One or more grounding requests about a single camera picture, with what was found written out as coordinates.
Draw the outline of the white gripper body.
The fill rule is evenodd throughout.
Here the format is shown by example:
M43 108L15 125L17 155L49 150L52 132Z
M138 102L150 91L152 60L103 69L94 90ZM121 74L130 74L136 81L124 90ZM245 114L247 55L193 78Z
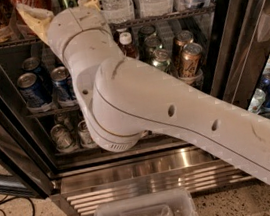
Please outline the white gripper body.
M110 27L102 14L93 8L77 7L58 13L47 29L50 49L59 58L73 37L89 30L101 30L110 33Z

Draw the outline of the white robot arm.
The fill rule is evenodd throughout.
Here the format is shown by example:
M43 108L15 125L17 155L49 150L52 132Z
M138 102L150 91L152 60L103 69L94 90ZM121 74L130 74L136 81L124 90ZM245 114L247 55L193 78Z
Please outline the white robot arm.
M68 69L99 146L126 151L149 130L191 143L270 185L270 119L125 56L94 8L54 14L18 3L16 9Z

